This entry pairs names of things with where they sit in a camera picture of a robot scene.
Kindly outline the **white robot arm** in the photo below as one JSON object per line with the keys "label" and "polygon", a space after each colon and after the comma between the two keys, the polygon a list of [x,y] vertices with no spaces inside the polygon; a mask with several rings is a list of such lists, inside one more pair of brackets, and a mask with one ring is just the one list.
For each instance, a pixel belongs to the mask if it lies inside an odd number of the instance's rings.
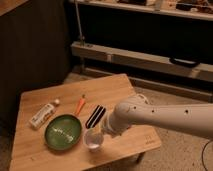
{"label": "white robot arm", "polygon": [[101,128],[119,136],[131,125],[152,125],[213,139],[213,104],[151,105],[144,95],[136,94],[116,104]]}

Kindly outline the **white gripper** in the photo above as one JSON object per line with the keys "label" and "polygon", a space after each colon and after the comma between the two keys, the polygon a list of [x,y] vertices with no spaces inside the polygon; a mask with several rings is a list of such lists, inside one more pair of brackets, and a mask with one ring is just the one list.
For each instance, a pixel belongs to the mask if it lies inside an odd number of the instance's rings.
{"label": "white gripper", "polygon": [[118,135],[115,117],[113,114],[106,115],[101,121],[101,131],[111,137]]}

